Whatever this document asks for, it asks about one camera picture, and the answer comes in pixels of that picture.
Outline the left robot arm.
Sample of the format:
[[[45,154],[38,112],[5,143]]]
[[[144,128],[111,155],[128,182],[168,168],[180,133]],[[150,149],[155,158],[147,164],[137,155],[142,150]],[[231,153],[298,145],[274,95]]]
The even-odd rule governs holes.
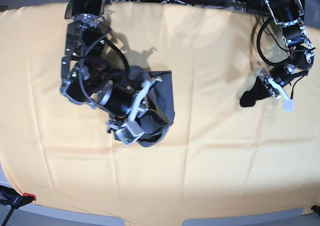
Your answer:
[[[288,95],[284,87],[293,86],[307,76],[315,60],[315,48],[308,38],[303,21],[304,9],[301,0],[263,0],[270,17],[263,24],[256,38],[256,48],[261,59],[271,67],[262,69],[253,87],[245,91],[239,100],[243,108],[253,107],[257,101],[276,97],[283,98],[283,110],[294,109],[293,94]],[[267,59],[261,48],[261,38],[268,25],[274,22],[279,26],[286,45],[287,58],[280,62]]]

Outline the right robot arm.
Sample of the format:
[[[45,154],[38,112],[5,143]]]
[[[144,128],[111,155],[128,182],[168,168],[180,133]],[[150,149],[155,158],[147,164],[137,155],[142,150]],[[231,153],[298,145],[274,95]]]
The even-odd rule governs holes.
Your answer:
[[[116,140],[149,147],[172,124],[172,76],[129,64],[108,38],[112,30],[103,17],[109,2],[69,0],[60,93],[76,105],[107,112],[107,132]]]

